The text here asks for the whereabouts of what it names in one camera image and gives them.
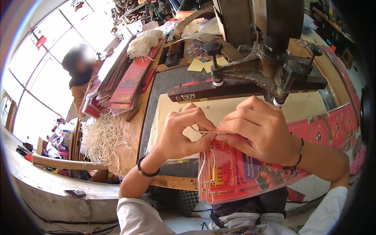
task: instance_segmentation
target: red pen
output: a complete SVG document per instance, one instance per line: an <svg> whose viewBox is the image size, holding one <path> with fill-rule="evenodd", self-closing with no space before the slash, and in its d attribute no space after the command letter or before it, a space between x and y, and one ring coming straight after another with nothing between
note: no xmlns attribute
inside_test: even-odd
<svg viewBox="0 0 376 235"><path fill-rule="evenodd" d="M155 68L153 68L153 70L150 72L149 76L147 77L145 83L144 83L144 86L142 87L141 91L140 91L140 94L144 93L147 89L147 86L149 86L149 83L150 81L152 80L152 77L154 76L154 73L155 73Z"/></svg>

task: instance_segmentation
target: black headscarf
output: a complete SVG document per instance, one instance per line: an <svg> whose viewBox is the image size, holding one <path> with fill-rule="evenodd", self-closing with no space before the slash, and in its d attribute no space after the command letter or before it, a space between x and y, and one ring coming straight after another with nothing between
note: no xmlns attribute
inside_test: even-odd
<svg viewBox="0 0 376 235"><path fill-rule="evenodd" d="M65 55L61 65L63 68L69 72L72 79L69 81L69 89L73 86L82 86L88 83L91 79L93 68L88 67L87 72L79 73L77 72L77 61L82 57L85 50L88 49L86 44L78 44L72 47L68 53Z"/></svg>

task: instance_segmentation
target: yellow paper card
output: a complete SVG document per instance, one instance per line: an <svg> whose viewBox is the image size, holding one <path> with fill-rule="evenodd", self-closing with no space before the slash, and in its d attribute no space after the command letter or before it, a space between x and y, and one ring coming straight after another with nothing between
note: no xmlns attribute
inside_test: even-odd
<svg viewBox="0 0 376 235"><path fill-rule="evenodd" d="M223 66L225 64L228 64L227 60L224 57L220 57L217 59L217 65ZM210 67L213 65L212 61L206 61L204 63L204 69L206 73L210 73Z"/></svg>
<svg viewBox="0 0 376 235"><path fill-rule="evenodd" d="M187 71L201 72L203 68L204 68L204 63L201 62L198 58L194 58L191 65L188 67Z"/></svg>

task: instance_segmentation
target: mobile phone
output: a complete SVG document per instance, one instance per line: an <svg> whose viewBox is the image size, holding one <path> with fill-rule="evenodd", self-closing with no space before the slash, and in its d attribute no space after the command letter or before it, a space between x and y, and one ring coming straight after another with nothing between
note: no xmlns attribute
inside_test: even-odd
<svg viewBox="0 0 376 235"><path fill-rule="evenodd" d="M71 197L84 197L84 196L86 196L86 193L84 191L64 190L64 192Z"/></svg>

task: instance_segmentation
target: stack of red cards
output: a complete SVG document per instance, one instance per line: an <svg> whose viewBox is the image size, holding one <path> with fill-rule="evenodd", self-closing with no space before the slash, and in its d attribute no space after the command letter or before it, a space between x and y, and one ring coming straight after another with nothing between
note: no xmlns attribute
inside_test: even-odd
<svg viewBox="0 0 376 235"><path fill-rule="evenodd" d="M305 170L261 162L218 140L200 153L199 160L199 169L205 161L198 178L200 200L210 204L254 197L310 175Z"/></svg>
<svg viewBox="0 0 376 235"><path fill-rule="evenodd" d="M163 44L163 39L159 39L159 44L150 49L149 57L154 58L158 49ZM146 70L152 61L148 58L136 58L125 72L123 78L110 98L109 109L113 116L125 113L134 109L140 89L140 82L145 76Z"/></svg>
<svg viewBox="0 0 376 235"><path fill-rule="evenodd" d="M135 108L140 81L152 61L147 58L128 59L127 48L132 39L127 42L123 40L115 53L104 62L98 80L86 97L83 107L85 114L99 118L101 113L109 111L116 116ZM150 58L155 56L162 42L163 39L159 39L158 46L150 50Z"/></svg>
<svg viewBox="0 0 376 235"><path fill-rule="evenodd" d="M348 103L324 114L290 123L288 130L305 142L345 152L355 144L358 129L355 117L354 109ZM201 168L198 177L200 200L210 204L254 197L310 175L299 168L261 162L217 140L212 141L209 150L200 153L199 170Z"/></svg>
<svg viewBox="0 0 376 235"><path fill-rule="evenodd" d="M82 109L83 113L99 118L100 113L108 110L110 97L132 63L132 60L128 58L127 49L134 37L122 40L114 53L104 61L98 72L98 79L86 96L85 105Z"/></svg>

